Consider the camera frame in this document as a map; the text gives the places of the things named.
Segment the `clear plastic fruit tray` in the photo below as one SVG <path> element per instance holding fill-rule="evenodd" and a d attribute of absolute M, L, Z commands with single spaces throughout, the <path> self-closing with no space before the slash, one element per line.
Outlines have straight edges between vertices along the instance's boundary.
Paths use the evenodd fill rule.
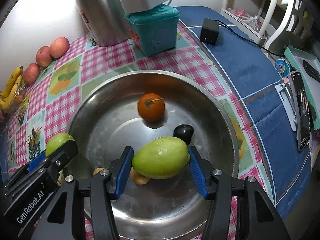
<path fill-rule="evenodd" d="M 28 90 L 28 85 L 21 85 L 17 88 L 13 99 L 11 100 L 8 109 L 4 112 L 8 114 L 14 114 L 19 108 L 20 104 L 23 102 Z"/>

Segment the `dark plum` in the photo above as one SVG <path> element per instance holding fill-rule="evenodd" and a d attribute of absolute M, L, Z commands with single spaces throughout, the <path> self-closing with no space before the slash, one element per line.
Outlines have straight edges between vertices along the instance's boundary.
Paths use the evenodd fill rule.
<path fill-rule="evenodd" d="M 194 128 L 188 124 L 178 125 L 173 132 L 173 136 L 181 139 L 186 145 L 189 145 L 194 134 Z"/>

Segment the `white storage shelf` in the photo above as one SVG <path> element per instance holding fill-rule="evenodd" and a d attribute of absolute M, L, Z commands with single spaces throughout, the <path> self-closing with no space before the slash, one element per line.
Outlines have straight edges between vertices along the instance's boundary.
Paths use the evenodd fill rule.
<path fill-rule="evenodd" d="M 220 14 L 233 22 L 255 43 L 265 45 L 267 40 L 280 26 L 289 0 L 223 0 Z M 257 18 L 261 27 L 254 30 L 248 24 L 241 23 L 234 15 L 244 11 L 253 18 Z"/>

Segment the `green guava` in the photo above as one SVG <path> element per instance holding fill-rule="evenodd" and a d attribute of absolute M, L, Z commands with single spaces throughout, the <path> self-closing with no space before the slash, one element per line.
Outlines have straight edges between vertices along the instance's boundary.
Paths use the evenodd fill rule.
<path fill-rule="evenodd" d="M 56 149 L 69 140 L 74 141 L 74 138 L 65 132 L 53 136 L 46 144 L 46 157 L 50 156 Z"/>
<path fill-rule="evenodd" d="M 179 174 L 190 161 L 188 146 L 176 137 L 160 137 L 144 145 L 132 159 L 133 169 L 151 179 Z"/>

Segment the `orange tangerine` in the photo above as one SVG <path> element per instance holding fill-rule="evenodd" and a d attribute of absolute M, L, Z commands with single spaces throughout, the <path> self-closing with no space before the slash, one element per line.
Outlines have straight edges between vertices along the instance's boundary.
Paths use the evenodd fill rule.
<path fill-rule="evenodd" d="M 144 94 L 137 103 L 137 110 L 143 120 L 156 122 L 164 115 L 164 99 L 155 93 Z"/>

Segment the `yellow banana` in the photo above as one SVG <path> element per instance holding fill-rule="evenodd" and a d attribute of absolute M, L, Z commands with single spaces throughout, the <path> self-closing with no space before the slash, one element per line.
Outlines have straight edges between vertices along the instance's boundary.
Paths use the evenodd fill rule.
<path fill-rule="evenodd" d="M 11 100 L 13 99 L 17 88 L 20 87 L 21 85 L 25 85 L 22 75 L 15 82 L 15 84 L 14 84 L 13 88 L 11 89 L 11 92 L 9 93 L 9 95 L 6 98 L 1 98 L 1 109 L 3 111 L 8 109 L 9 104 L 10 104 Z"/>
<path fill-rule="evenodd" d="M 8 81 L 7 81 L 7 85 L 5 87 L 5 89 L 3 90 L 3 92 L 1 92 L 1 97 L 2 98 L 6 98 L 9 93 L 11 92 L 11 89 L 13 88 L 15 82 L 17 81 L 17 79 L 23 74 L 23 67 L 17 67 L 11 74 L 11 76 L 9 77 Z"/>

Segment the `stainless steel thermos jug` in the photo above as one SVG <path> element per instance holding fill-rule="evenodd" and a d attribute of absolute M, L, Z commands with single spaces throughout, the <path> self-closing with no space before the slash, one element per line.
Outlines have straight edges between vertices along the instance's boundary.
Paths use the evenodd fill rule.
<path fill-rule="evenodd" d="M 98 46 L 112 46 L 131 37 L 120 0 L 76 0 L 76 5 Z"/>

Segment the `middle red apple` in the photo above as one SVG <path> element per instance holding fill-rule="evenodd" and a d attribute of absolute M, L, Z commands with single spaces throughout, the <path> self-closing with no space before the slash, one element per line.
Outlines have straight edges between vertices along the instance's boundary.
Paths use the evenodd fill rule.
<path fill-rule="evenodd" d="M 40 68 L 48 67 L 52 62 L 52 56 L 50 54 L 50 47 L 43 46 L 41 47 L 35 56 L 36 63 Z"/>

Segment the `white phone stand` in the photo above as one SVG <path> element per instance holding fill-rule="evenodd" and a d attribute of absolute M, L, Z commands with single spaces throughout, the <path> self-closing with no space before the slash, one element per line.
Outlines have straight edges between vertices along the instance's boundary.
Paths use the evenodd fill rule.
<path fill-rule="evenodd" d="M 294 106 L 291 87 L 288 83 L 281 83 L 279 85 L 275 85 L 275 89 L 285 108 L 285 112 L 287 114 L 287 118 L 289 120 L 291 129 L 293 132 L 296 132 L 297 131 L 296 110 Z"/>

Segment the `upper yellow banana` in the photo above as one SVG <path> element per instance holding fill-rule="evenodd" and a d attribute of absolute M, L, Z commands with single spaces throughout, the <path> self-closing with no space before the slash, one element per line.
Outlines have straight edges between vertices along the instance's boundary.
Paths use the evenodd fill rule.
<path fill-rule="evenodd" d="M 17 79 L 23 74 L 23 67 L 17 67 L 11 74 L 11 76 L 9 77 L 8 81 L 7 81 L 7 85 L 5 87 L 5 89 L 3 90 L 3 92 L 1 92 L 1 97 L 2 98 L 6 98 L 9 93 L 11 92 L 11 89 L 13 88 L 15 82 L 17 81 Z"/>

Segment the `white plastic chair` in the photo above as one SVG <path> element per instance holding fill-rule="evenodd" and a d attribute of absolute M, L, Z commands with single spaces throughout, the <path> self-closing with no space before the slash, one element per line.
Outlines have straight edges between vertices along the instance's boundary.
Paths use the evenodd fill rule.
<path fill-rule="evenodd" d="M 265 43 L 277 55 L 287 47 L 300 48 L 307 40 L 314 19 L 302 0 L 289 0 L 280 26 Z"/>

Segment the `checkered fruit-print tablecloth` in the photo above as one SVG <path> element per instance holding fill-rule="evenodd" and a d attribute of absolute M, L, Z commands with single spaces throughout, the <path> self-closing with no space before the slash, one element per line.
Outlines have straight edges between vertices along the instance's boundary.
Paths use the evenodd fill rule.
<path fill-rule="evenodd" d="M 41 73 L 10 118 L 7 169 L 13 174 L 51 137 L 68 132 L 79 153 L 65 174 L 87 178 L 125 146 L 139 150 L 179 124 L 193 126 L 191 142 L 204 158 L 269 187 L 258 141 L 242 100 L 222 76 L 222 61 L 186 28 L 178 28 L 176 49 L 153 57 L 132 40 L 100 48 L 84 35 Z"/>

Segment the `black power adapter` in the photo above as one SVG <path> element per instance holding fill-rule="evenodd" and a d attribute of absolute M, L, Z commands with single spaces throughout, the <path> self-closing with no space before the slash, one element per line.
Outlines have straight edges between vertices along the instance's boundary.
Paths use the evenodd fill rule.
<path fill-rule="evenodd" d="M 200 31 L 200 41 L 214 46 L 219 35 L 219 23 L 205 18 Z"/>

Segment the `right red apple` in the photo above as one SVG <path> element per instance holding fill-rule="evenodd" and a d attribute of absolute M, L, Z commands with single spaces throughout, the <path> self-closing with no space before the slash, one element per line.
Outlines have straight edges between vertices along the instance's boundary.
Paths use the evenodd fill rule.
<path fill-rule="evenodd" d="M 58 59 L 68 51 L 69 40 L 66 37 L 58 37 L 49 48 L 51 56 Z"/>

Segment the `left red apple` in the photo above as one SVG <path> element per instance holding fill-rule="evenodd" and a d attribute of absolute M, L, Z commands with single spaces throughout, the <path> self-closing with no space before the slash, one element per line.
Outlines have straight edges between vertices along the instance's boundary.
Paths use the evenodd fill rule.
<path fill-rule="evenodd" d="M 36 63 L 31 63 L 28 68 L 23 72 L 23 79 L 26 84 L 32 85 L 40 74 L 40 67 Z"/>

